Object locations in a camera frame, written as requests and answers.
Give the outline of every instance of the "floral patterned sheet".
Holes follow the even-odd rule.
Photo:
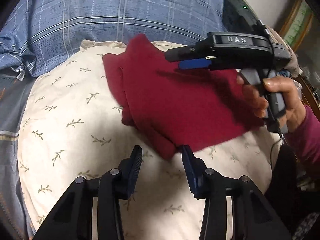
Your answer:
[[[161,50],[180,46],[164,41],[153,44]],[[116,168],[134,145],[141,145],[143,162],[135,193],[129,201],[120,202],[125,239],[198,239],[204,200],[190,193],[180,154],[164,161],[135,128],[121,123],[122,108],[108,88],[101,58],[106,53],[119,54],[125,47],[121,42],[84,40],[79,52],[37,78],[18,142],[19,174],[29,215],[38,229],[77,176],[97,178]],[[270,150],[277,140],[262,127],[195,154],[224,176],[248,175],[265,192],[272,176]],[[227,239],[232,237],[230,204],[228,199]],[[93,224],[93,239],[97,239]]]

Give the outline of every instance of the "person's arm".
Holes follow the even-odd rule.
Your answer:
[[[238,76],[237,83],[242,86],[246,101],[254,108],[254,114],[263,118],[268,101],[260,97],[258,90],[252,85],[244,85]],[[308,106],[304,106],[298,91],[290,78],[275,77],[264,80],[269,92],[282,92],[286,103],[286,114],[280,119],[285,123],[289,133],[285,135],[287,143],[293,148],[296,156],[312,177],[320,178],[320,122]]]

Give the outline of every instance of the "black device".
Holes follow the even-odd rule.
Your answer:
[[[196,158],[188,145],[180,147],[188,184],[197,199],[206,199],[199,240],[225,240],[227,196],[232,197],[232,240],[290,240],[281,222],[260,190],[248,176],[223,177]],[[135,146],[130,158],[122,160],[101,178],[77,177],[38,229],[34,240],[92,240],[92,201],[98,197],[98,240],[124,240],[119,199],[134,192],[142,161]]]
[[[291,60],[289,52],[283,45],[272,42],[267,27],[243,0],[224,0],[222,21],[230,32],[210,32],[207,39],[192,46],[167,50],[165,58],[175,62],[211,57],[207,65],[181,62],[180,69],[241,69],[245,82],[257,86],[260,95],[269,102],[264,119],[268,131],[287,133],[287,126],[280,130],[278,121],[286,112],[283,96],[265,90],[262,79],[275,77]]]

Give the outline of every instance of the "wrist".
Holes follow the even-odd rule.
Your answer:
[[[291,117],[287,120],[288,131],[294,132],[303,123],[306,115],[306,108],[300,101],[298,107],[293,110]]]

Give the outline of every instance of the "human hand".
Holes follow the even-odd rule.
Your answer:
[[[237,76],[237,83],[242,86],[242,93],[247,103],[253,107],[254,114],[263,118],[266,115],[268,101],[260,97],[258,89],[253,85],[245,85],[241,76]],[[286,114],[279,119],[280,127],[285,124],[289,132],[294,132],[306,117],[306,109],[299,99],[298,90],[291,78],[274,77],[263,79],[263,85],[269,92],[282,92],[286,104]]]

